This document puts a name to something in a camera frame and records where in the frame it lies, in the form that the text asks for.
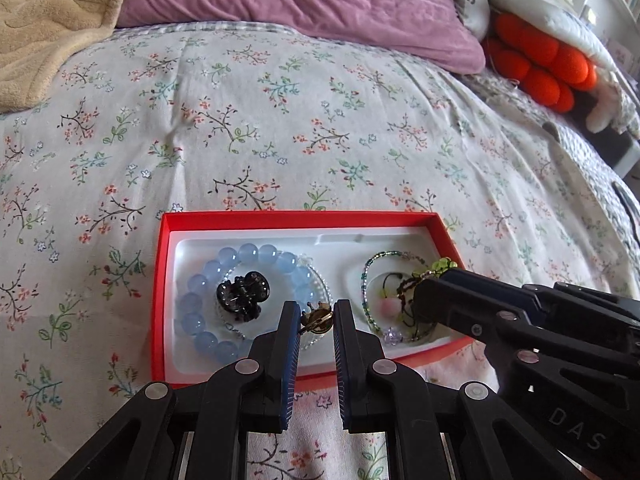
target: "bed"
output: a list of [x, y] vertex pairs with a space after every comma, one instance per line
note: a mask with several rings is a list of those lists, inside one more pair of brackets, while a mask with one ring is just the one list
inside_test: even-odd
[[[150, 379], [165, 212], [437, 212], [469, 270], [640, 293], [619, 178], [490, 72], [269, 23], [126, 28], [0, 131], [3, 480], [48, 478]], [[477, 343], [418, 371], [498, 387]], [[251, 478], [386, 478], [384, 436], [339, 428], [334, 388], [296, 394]]]

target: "flower print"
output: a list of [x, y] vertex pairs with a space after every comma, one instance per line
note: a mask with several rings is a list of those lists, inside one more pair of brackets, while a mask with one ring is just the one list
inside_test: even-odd
[[329, 406], [331, 406], [333, 403], [331, 401], [331, 396], [324, 396], [321, 395], [316, 399], [316, 406], [318, 408], [324, 408], [326, 410], [329, 409]]
[[303, 469], [306, 464], [311, 460], [311, 455], [308, 451], [300, 454], [297, 451], [291, 452], [291, 465], [298, 469]]

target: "beaded bracelet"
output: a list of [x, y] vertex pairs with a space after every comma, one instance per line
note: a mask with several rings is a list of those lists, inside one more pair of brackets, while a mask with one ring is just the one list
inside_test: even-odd
[[[411, 254], [407, 251], [382, 251], [377, 254], [374, 254], [369, 260], [367, 260], [367, 262], [364, 265], [364, 269], [362, 271], [362, 276], [361, 276], [362, 284], [360, 286], [360, 289], [362, 292], [362, 309], [364, 310], [364, 314], [367, 318], [367, 322], [369, 323], [369, 326], [371, 327], [373, 332], [377, 333], [378, 335], [381, 335], [382, 340], [385, 344], [395, 346], [399, 342], [404, 341], [404, 336], [402, 336], [402, 333], [396, 327], [391, 326], [387, 329], [381, 328], [380, 325], [378, 325], [378, 323], [376, 322], [376, 320], [373, 319], [373, 316], [371, 315], [371, 310], [369, 307], [369, 301], [367, 300], [367, 275], [369, 273], [369, 268], [372, 266], [372, 264], [376, 260], [378, 260], [379, 258], [384, 258], [386, 256], [399, 256], [403, 260], [407, 260], [407, 261], [413, 260], [420, 263], [425, 268], [427, 267], [427, 263], [420, 256], [416, 256], [415, 254]], [[411, 290], [412, 288], [414, 288], [418, 283], [420, 283], [422, 280], [426, 279], [427, 277], [439, 276], [441, 275], [441, 273], [443, 273], [445, 270], [449, 269], [450, 267], [456, 267], [456, 266], [457, 264], [454, 261], [452, 261], [450, 258], [441, 258], [439, 261], [435, 262], [431, 266], [431, 270], [425, 270], [420, 274], [414, 274], [409, 279], [404, 280], [403, 282], [400, 283], [400, 286], [398, 287], [398, 290], [397, 290], [398, 294], [396, 296], [396, 298], [399, 299], [399, 302], [400, 302], [398, 315], [400, 313], [405, 314], [406, 317], [412, 320], [413, 324], [410, 324], [405, 320], [403, 320], [404, 324], [411, 328], [415, 327], [414, 334], [409, 338], [408, 340], [409, 342], [418, 341], [423, 337], [429, 335], [433, 331], [436, 324], [435, 323], [430, 324], [430, 327], [426, 332], [419, 333], [417, 322], [415, 322], [413, 318], [413, 314], [408, 310], [409, 305], [407, 305], [405, 293]], [[397, 276], [398, 272], [391, 272], [389, 273], [389, 275]]]
[[[298, 257], [298, 263], [300, 265], [297, 266], [290, 273], [289, 281], [293, 286], [296, 286], [296, 283], [298, 283], [298, 285], [309, 285], [309, 289], [310, 289], [310, 292], [304, 291], [304, 290], [294, 292], [294, 298], [295, 298], [294, 300], [299, 304], [300, 310], [303, 313], [308, 312], [309, 307], [307, 306], [307, 303], [315, 303], [316, 301], [323, 301], [325, 303], [333, 304], [329, 287], [324, 281], [324, 278], [318, 272], [318, 270], [311, 264], [311, 258], [309, 258], [308, 256], [300, 255]], [[228, 280], [229, 277], [231, 277], [231, 274], [234, 272], [234, 270], [235, 268], [229, 270], [229, 272], [227, 272], [223, 276], [222, 282], [225, 282], [226, 280]], [[319, 298], [318, 298], [318, 295], [315, 293], [314, 288], [321, 292], [321, 295]], [[230, 332], [234, 332], [242, 341], [244, 341], [246, 339], [246, 336], [244, 335], [244, 333], [242, 333], [241, 330], [236, 328], [233, 323], [225, 319], [225, 311], [222, 309], [220, 305], [218, 305], [217, 312], [218, 312], [218, 317], [220, 318], [220, 321], [224, 324], [225, 328]], [[313, 336], [311, 340], [304, 343], [300, 347], [300, 349], [306, 350], [311, 345], [316, 343], [323, 335], [324, 334]]]
[[[251, 348], [253, 340], [223, 319], [220, 308], [217, 309], [218, 315], [225, 328], [240, 338], [239, 346], [233, 341], [218, 342], [218, 338], [213, 333], [205, 330], [206, 322], [200, 313], [207, 294], [213, 293], [215, 296], [218, 284], [228, 280], [239, 264], [275, 266], [282, 274], [288, 276], [294, 300], [303, 310], [306, 309], [308, 302], [331, 302], [331, 294], [326, 283], [308, 260], [309, 258], [298, 258], [293, 253], [279, 251], [271, 244], [263, 245], [260, 249], [254, 244], [243, 244], [238, 251], [231, 247], [220, 249], [216, 259], [204, 265], [202, 273], [189, 278], [187, 282], [189, 291], [177, 303], [177, 309], [182, 314], [180, 325], [186, 334], [194, 336], [194, 345], [198, 353], [215, 358], [222, 365], [226, 365], [238, 359], [239, 356], [246, 356]], [[309, 348], [320, 337], [322, 336], [312, 338], [311, 341], [302, 345], [302, 349]]]

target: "red jewelry box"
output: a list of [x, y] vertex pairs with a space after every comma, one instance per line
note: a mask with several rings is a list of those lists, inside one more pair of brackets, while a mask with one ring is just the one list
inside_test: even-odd
[[[170, 314], [165, 311], [173, 307], [167, 298], [165, 303], [166, 282], [172, 273], [168, 269], [172, 234], [178, 232], [212, 232], [246, 230], [327, 230], [332, 228], [419, 228], [425, 229], [425, 235], [433, 242], [440, 257], [448, 256], [460, 267], [462, 260], [440, 217], [436, 213], [386, 212], [386, 211], [210, 211], [167, 213], [162, 216], [160, 225], [158, 253], [156, 256], [156, 275], [151, 320], [151, 375], [152, 380], [165, 381], [168, 378], [165, 362], [165, 323]], [[438, 361], [471, 342], [466, 336], [460, 336], [436, 348], [421, 350], [409, 355], [394, 358], [407, 366], [418, 367]], [[174, 387], [187, 386], [186, 381], [168, 382]], [[335, 371], [310, 374], [296, 378], [296, 390], [305, 391], [327, 388], [335, 384]]]

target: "jewelry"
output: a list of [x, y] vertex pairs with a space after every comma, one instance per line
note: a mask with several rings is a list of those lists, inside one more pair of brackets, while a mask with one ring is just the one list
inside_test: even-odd
[[269, 282], [260, 272], [251, 270], [244, 277], [236, 276], [233, 283], [229, 280], [220, 283], [216, 297], [222, 308], [236, 314], [236, 321], [251, 321], [262, 311], [258, 303], [269, 297]]
[[[204, 265], [202, 273], [189, 278], [187, 282], [189, 291], [178, 300], [177, 310], [182, 315], [180, 325], [186, 334], [194, 336], [194, 345], [198, 353], [214, 358], [222, 365], [232, 363], [239, 357], [246, 357], [253, 343], [252, 339], [247, 338], [232, 323], [225, 320], [222, 314], [222, 308], [224, 307], [226, 310], [230, 310], [230, 312], [241, 316], [243, 320], [255, 319], [260, 313], [260, 307], [257, 305], [257, 309], [255, 310], [252, 310], [251, 305], [248, 306], [248, 309], [247, 305], [245, 305], [244, 312], [241, 312], [241, 309], [235, 305], [232, 306], [232, 297], [234, 294], [238, 294], [238, 290], [233, 290], [235, 283], [231, 283], [229, 277], [240, 264], [273, 266], [282, 274], [286, 275], [292, 286], [293, 299], [298, 302], [303, 310], [307, 308], [307, 305], [310, 306], [310, 302], [312, 301], [321, 300], [328, 302], [328, 304], [333, 303], [327, 284], [316, 268], [311, 265], [310, 258], [306, 256], [297, 257], [293, 253], [279, 251], [271, 244], [263, 245], [260, 248], [254, 244], [243, 244], [237, 251], [231, 247], [220, 249], [218, 256]], [[257, 274], [264, 280], [268, 296], [268, 282], [261, 273], [251, 271], [244, 279], [246, 280], [252, 273]], [[242, 280], [242, 277], [237, 276], [234, 282], [236, 282], [238, 278]], [[233, 341], [218, 342], [216, 335], [206, 330], [205, 319], [200, 313], [204, 304], [204, 298], [207, 298], [210, 292], [215, 290], [216, 296], [218, 296], [217, 289], [219, 285], [225, 286], [220, 290], [222, 301], [220, 301], [220, 297], [218, 297], [217, 303], [219, 308], [216, 309], [218, 317], [227, 330], [238, 336], [240, 339], [239, 344]], [[267, 298], [264, 298], [255, 303], [260, 303], [266, 299]], [[304, 343], [301, 349], [308, 349], [323, 335], [324, 333], [318, 333], [318, 335], [311, 338], [310, 341]]]
[[329, 303], [318, 302], [318, 308], [314, 309], [311, 303], [307, 303], [311, 308], [311, 312], [305, 312], [302, 315], [300, 324], [302, 328], [299, 334], [305, 332], [313, 332], [314, 334], [325, 334], [331, 330], [334, 325], [334, 313], [331, 311]]
[[[369, 273], [369, 268], [377, 259], [384, 258], [386, 256], [398, 256], [403, 260], [407, 260], [407, 261], [414, 260], [420, 263], [423, 267], [427, 267], [427, 263], [420, 256], [416, 256], [415, 254], [411, 254], [407, 251], [382, 251], [380, 253], [374, 254], [369, 260], [367, 260], [367, 262], [364, 265], [364, 270], [362, 271], [362, 276], [361, 276], [362, 284], [360, 287], [360, 290], [362, 292], [362, 309], [364, 310], [364, 314], [367, 318], [367, 322], [369, 323], [373, 332], [377, 333], [378, 335], [381, 335], [383, 342], [385, 344], [395, 346], [396, 344], [404, 341], [404, 336], [402, 335], [401, 331], [396, 327], [391, 326], [386, 329], [381, 328], [380, 325], [378, 325], [376, 320], [373, 319], [373, 316], [371, 315], [369, 301], [367, 299], [367, 275]], [[396, 298], [400, 301], [400, 309], [398, 312], [398, 316], [403, 314], [404, 316], [403, 316], [402, 322], [404, 323], [404, 325], [410, 328], [415, 327], [415, 331], [413, 335], [408, 340], [409, 342], [418, 341], [423, 337], [429, 335], [435, 328], [436, 324], [435, 323], [431, 324], [429, 326], [429, 329], [426, 332], [423, 332], [423, 333], [418, 332], [418, 326], [417, 326], [418, 323], [415, 321], [413, 313], [410, 310], [410, 306], [413, 300], [407, 301], [406, 293], [412, 288], [414, 288], [422, 280], [430, 276], [437, 277], [441, 275], [445, 270], [455, 266], [457, 266], [457, 264], [454, 261], [452, 261], [450, 258], [441, 258], [439, 261], [435, 262], [431, 266], [431, 269], [427, 269], [424, 272], [414, 274], [410, 278], [402, 281], [398, 286], [398, 289], [396, 291], [397, 293]], [[402, 277], [402, 274], [398, 272], [390, 272], [385, 277], [385, 281], [383, 282], [383, 295], [385, 298], [383, 301], [385, 302], [388, 302], [388, 300], [396, 299], [396, 298], [387, 298], [386, 296], [385, 284], [386, 284], [386, 279], [389, 276]], [[398, 310], [398, 304], [395, 302], [394, 304], [383, 305], [383, 306], [384, 306], [383, 311], [386, 312], [386, 314], [392, 314], [394, 311]]]

